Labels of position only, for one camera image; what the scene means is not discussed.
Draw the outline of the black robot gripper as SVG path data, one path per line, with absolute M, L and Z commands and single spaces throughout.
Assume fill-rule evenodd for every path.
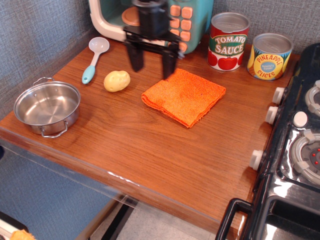
M 126 25 L 125 45 L 131 67 L 135 72 L 144 67 L 144 51 L 162 55 L 163 78 L 167 79 L 176 69 L 181 38 L 170 32 L 171 18 L 166 0 L 133 0 L 138 11 L 138 26 Z

